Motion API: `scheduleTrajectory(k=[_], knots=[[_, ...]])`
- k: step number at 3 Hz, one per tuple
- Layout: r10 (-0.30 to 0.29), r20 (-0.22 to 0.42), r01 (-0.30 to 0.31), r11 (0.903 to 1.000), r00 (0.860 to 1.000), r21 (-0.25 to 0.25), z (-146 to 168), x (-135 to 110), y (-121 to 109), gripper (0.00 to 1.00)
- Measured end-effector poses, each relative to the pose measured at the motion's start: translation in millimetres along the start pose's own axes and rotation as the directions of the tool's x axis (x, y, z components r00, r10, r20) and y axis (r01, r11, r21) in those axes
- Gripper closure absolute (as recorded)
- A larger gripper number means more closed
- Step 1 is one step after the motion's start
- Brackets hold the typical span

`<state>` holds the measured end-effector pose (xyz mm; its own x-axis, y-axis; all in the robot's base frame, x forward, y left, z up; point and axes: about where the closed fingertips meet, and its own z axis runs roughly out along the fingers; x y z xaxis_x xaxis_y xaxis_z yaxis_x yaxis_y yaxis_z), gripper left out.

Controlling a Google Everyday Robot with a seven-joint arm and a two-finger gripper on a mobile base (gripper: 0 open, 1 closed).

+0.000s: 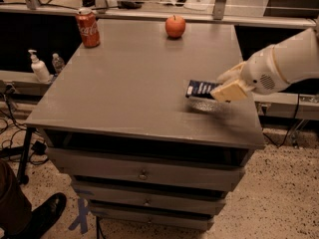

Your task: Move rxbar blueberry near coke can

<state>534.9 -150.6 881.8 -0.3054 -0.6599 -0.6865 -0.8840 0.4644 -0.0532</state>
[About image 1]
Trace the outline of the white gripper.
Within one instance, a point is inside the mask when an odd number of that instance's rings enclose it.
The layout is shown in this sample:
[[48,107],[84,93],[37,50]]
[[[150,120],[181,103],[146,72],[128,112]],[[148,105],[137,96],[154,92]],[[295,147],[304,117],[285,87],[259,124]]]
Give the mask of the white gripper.
[[283,77],[276,63],[274,45],[254,53],[246,62],[241,62],[217,77],[221,86],[210,94],[218,102],[241,101],[247,98],[240,78],[260,95],[278,93],[287,89],[290,84]]

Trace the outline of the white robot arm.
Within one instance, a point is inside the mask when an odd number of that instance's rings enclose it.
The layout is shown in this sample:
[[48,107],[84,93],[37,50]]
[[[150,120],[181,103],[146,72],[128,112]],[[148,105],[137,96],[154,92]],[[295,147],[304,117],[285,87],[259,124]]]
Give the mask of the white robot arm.
[[240,101],[249,93],[270,95],[292,84],[319,78],[318,27],[269,45],[217,78],[210,94],[219,102]]

